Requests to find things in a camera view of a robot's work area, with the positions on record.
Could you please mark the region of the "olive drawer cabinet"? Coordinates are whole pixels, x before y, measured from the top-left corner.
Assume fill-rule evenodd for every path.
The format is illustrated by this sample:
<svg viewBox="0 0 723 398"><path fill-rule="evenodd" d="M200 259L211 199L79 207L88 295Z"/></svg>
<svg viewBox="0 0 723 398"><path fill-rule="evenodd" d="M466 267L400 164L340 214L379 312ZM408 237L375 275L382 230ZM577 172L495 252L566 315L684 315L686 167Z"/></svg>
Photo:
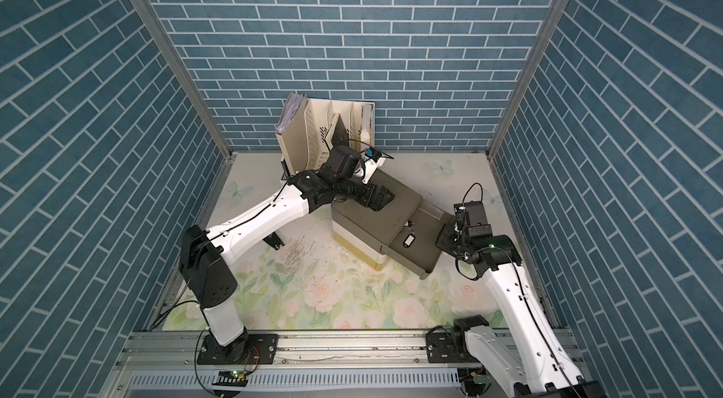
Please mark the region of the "olive drawer cabinet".
<svg viewBox="0 0 723 398"><path fill-rule="evenodd" d="M335 202L331 206L333 239L376 271L394 260L426 278L429 273L412 260L413 250L404 246L407 239L416 238L412 217L423 202L422 195L383 171L370 183L386 187L394 198L379 211L354 200Z"/></svg>

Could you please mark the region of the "olive top drawer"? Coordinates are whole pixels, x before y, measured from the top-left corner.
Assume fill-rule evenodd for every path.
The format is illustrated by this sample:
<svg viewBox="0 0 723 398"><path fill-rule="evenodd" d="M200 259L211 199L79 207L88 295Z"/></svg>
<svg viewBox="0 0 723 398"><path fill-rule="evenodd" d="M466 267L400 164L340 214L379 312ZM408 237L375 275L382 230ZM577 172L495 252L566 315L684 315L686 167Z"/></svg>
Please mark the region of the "olive top drawer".
<svg viewBox="0 0 723 398"><path fill-rule="evenodd" d="M442 256L442 251L436 247L438 235L445 223L453 221L453 215L422 200L390 245L384 247L382 252L410 270L419 279L426 279L434 271ZM403 241L411 233L415 235L415 241L411 247L405 249Z"/></svg>

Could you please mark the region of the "black key fob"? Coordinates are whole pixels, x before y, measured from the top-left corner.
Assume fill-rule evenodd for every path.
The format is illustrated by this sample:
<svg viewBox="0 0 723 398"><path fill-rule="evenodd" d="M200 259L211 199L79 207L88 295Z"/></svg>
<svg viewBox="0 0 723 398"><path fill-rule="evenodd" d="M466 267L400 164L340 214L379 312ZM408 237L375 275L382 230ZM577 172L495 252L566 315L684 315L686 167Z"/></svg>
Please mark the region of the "black key fob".
<svg viewBox="0 0 723 398"><path fill-rule="evenodd" d="M412 246L414 241L415 241L415 235L413 233L411 233L403 241L403 247L405 247L405 249L408 249L409 247Z"/></svg>

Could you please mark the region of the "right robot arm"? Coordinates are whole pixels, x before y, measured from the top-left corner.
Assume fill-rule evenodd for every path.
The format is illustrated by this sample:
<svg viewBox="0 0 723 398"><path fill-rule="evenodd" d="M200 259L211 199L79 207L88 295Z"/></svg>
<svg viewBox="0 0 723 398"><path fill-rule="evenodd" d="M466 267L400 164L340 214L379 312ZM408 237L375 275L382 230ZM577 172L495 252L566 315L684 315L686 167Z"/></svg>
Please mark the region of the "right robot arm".
<svg viewBox="0 0 723 398"><path fill-rule="evenodd" d="M603 397L564 349L535 298L523 259L512 240L495 235L479 200L455 205L455 218L440 232L436 246L456 264L470 264L490 292L517 350L498 341L480 315L454 322L446 330L455 358L475 360L509 397Z"/></svg>

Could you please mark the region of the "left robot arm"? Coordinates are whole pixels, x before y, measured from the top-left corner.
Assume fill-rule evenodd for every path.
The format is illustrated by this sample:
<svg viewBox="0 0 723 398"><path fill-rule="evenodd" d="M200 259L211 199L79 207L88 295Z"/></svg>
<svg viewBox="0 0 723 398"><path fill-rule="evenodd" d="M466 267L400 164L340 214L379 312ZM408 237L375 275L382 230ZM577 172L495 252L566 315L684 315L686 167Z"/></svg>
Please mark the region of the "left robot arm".
<svg viewBox="0 0 723 398"><path fill-rule="evenodd" d="M237 281L231 266L262 241L278 249L282 245L278 229L337 198L348 198L374 212L382 210L394 194L371 178L390 157L372 146L364 151L335 146L319 168L289 177L279 191L252 209L209 229L194 225L183 233L179 271L218 347L241 349L248 338L233 303Z"/></svg>

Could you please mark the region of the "black framed tablet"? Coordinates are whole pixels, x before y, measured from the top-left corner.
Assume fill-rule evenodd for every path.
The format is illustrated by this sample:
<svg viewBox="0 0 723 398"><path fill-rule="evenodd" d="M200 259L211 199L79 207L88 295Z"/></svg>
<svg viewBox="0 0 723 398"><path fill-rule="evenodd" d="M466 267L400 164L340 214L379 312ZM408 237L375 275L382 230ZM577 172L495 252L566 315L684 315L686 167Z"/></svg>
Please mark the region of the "black framed tablet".
<svg viewBox="0 0 723 398"><path fill-rule="evenodd" d="M348 147L350 145L350 134L344 119L339 113L333 113L329 119L329 125L322 134L322 140L328 149L333 147Z"/></svg>

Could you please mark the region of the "white file organizer rack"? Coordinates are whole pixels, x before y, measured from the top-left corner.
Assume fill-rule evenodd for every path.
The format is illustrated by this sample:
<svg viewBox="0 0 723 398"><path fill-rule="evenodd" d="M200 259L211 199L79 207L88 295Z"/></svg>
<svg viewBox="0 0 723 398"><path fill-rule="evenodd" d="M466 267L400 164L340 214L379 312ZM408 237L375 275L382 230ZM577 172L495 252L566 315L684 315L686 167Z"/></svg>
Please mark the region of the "white file organizer rack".
<svg viewBox="0 0 723 398"><path fill-rule="evenodd" d="M282 151L284 170L291 176L303 170L316 170L329 159L331 150L325 146L322 134L333 113L339 113L344 119L350 134L348 147L363 151L370 146L359 140L359 137L362 105L373 104L372 102L307 98L305 111L297 114L282 136L276 134Z"/></svg>

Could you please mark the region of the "floral table mat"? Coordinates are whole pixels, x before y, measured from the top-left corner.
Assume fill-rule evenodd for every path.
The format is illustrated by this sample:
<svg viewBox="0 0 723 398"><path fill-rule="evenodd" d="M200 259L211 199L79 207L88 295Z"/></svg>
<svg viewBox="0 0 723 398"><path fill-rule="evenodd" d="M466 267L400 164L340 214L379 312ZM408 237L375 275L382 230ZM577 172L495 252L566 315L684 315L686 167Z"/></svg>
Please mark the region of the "floral table mat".
<svg viewBox="0 0 723 398"><path fill-rule="evenodd" d="M382 169L446 212L462 200L481 201L493 231L512 235L486 155L395 153ZM432 328L476 314L494 328L506 326L471 266L442 255L420 279L393 260L374 265L334 239L330 207L279 234L282 247L259 243L232 266L232 317L250 330Z"/></svg>

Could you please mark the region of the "purple paper folder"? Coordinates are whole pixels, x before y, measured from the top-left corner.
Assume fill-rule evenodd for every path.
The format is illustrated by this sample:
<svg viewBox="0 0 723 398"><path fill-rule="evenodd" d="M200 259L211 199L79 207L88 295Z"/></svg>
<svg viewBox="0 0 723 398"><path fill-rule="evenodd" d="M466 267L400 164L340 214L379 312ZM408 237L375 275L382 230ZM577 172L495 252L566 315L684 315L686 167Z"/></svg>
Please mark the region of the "purple paper folder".
<svg viewBox="0 0 723 398"><path fill-rule="evenodd" d="M279 122L276 125L276 134L282 136L299 112L305 111L308 98L305 94L297 91L290 92L282 108Z"/></svg>

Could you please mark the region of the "right green circuit board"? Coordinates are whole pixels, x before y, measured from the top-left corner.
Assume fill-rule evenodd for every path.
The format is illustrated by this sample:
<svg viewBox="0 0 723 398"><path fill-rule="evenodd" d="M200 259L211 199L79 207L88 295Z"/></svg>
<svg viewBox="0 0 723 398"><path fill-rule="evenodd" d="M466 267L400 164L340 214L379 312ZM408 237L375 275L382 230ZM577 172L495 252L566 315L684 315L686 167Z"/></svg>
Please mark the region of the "right green circuit board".
<svg viewBox="0 0 723 398"><path fill-rule="evenodd" d="M458 369L459 388L465 397L481 397L493 384L488 371L477 369Z"/></svg>

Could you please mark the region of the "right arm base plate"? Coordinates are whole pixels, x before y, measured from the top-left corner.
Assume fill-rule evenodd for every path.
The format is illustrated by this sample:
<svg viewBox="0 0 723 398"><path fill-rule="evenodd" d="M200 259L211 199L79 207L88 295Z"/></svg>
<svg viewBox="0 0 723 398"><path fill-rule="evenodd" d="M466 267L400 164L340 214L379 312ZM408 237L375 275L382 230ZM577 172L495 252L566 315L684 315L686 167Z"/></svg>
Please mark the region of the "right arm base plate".
<svg viewBox="0 0 723 398"><path fill-rule="evenodd" d="M457 330L429 330L426 333L426 349L429 363L478 363L467 351L462 335Z"/></svg>

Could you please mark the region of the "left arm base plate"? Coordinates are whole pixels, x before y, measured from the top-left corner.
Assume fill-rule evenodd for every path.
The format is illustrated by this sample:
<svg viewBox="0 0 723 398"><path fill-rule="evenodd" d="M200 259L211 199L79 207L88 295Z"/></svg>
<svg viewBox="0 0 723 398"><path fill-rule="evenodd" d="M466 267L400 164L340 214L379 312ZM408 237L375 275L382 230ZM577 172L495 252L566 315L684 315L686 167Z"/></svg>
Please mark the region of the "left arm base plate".
<svg viewBox="0 0 723 398"><path fill-rule="evenodd" d="M206 335L197 356L200 365L270 365L276 356L280 336L276 333L244 333L227 346Z"/></svg>

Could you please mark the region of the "aluminium mounting rail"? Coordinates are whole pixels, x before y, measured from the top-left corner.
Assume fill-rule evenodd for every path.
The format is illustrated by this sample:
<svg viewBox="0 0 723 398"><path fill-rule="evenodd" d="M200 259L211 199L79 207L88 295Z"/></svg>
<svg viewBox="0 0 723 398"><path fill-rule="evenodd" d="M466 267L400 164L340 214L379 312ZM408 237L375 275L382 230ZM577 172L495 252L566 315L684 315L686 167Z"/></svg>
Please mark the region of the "aluminium mounting rail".
<svg viewBox="0 0 723 398"><path fill-rule="evenodd" d="M273 364L200 365L200 332L136 332L103 387L105 397L465 397L458 369L478 363L427 361L430 329L283 330ZM517 350L508 330L493 328L498 341ZM577 344L566 329L555 331L587 379ZM241 371L244 388L212 386L220 371ZM509 397L493 380L481 397Z"/></svg>

